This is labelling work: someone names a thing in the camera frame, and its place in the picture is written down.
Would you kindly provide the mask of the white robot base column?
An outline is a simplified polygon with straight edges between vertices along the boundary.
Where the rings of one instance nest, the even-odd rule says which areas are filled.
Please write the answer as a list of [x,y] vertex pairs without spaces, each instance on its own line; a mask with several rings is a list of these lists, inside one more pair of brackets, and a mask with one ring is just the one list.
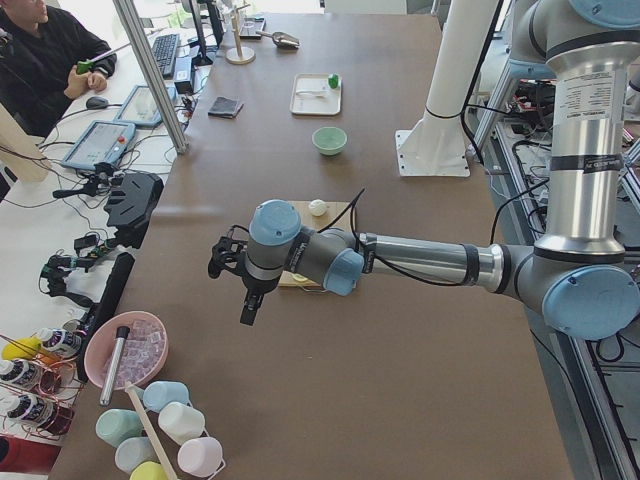
[[424,114],[412,129],[396,132],[401,176],[470,175],[461,120],[501,8],[497,0],[450,3]]

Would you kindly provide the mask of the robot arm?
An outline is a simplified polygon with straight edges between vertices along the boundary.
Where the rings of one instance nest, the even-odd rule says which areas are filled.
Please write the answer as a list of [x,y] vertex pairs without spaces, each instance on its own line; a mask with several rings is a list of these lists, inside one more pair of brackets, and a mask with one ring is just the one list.
[[533,245],[315,231],[290,203],[269,200],[256,208],[247,240],[227,235],[213,247],[209,275],[229,271],[242,279],[247,325],[284,272],[339,295],[364,274],[392,272],[510,296],[575,338],[614,335],[639,312],[639,289],[614,236],[627,69],[638,55],[635,1],[519,3],[511,56],[544,62],[557,80],[546,229]]

